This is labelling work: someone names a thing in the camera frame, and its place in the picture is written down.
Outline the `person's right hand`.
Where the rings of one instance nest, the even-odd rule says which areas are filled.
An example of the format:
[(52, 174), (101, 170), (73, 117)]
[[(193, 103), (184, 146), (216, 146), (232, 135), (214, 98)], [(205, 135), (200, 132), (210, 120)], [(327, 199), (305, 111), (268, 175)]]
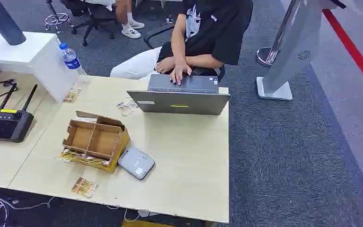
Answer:
[(181, 85), (183, 74), (191, 75), (192, 69), (186, 63), (176, 64), (175, 68), (170, 74), (170, 82), (178, 86)]

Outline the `person's left hand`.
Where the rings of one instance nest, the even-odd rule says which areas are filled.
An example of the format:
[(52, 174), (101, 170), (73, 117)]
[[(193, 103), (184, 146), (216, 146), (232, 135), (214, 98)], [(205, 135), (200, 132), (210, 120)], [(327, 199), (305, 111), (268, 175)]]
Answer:
[(160, 74), (169, 74), (169, 71), (172, 71), (175, 67), (174, 57), (167, 57), (156, 63), (154, 70)]

